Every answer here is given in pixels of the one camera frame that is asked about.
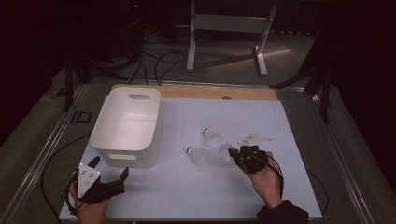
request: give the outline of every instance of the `white plastic bin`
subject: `white plastic bin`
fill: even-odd
[[[116,167],[149,168],[156,160],[161,94],[150,88],[118,87],[110,92],[91,142]]]

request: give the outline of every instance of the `bin handle cutout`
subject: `bin handle cutout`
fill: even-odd
[[[130,94],[129,99],[131,100],[150,100],[151,97],[149,95],[135,95],[135,94]]]
[[[113,160],[128,160],[128,161],[135,161],[135,160],[137,160],[137,157],[136,157],[136,156],[133,156],[133,155],[116,155],[116,154],[110,154],[110,155],[108,155],[108,157],[109,157],[110,159],[113,159]]]

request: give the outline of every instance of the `white board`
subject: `white board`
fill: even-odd
[[[160,148],[148,169],[130,169],[126,192],[110,200],[106,218],[136,221],[247,220],[264,206],[250,180],[236,166],[219,161],[210,150],[203,165],[195,165],[184,147],[204,147],[203,128],[220,133],[223,143],[250,133],[274,139],[260,146],[272,151],[285,178],[283,199],[319,218],[321,213],[280,101],[162,98]],[[89,143],[81,162],[87,164],[96,149]],[[106,183],[119,178],[122,168],[101,160],[95,168]],[[64,205],[60,219],[74,219]]]

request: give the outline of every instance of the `human hand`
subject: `human hand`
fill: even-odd
[[[273,158],[272,152],[265,152],[265,154]],[[268,163],[279,171],[271,158],[268,158]],[[245,174],[250,178],[253,188],[265,202],[268,209],[275,208],[282,203],[280,181],[274,170],[267,166],[257,173]]]
[[[106,210],[110,199],[103,200],[99,203],[86,204],[78,200],[77,184],[74,182],[70,188],[69,193],[75,201],[76,216],[80,224],[101,224],[105,220]]]

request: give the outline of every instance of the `black sleeve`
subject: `black sleeve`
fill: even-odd
[[[285,200],[279,206],[268,210],[265,206],[257,213],[257,223],[265,224],[306,224],[308,223],[308,213],[305,210],[294,206],[290,201]]]

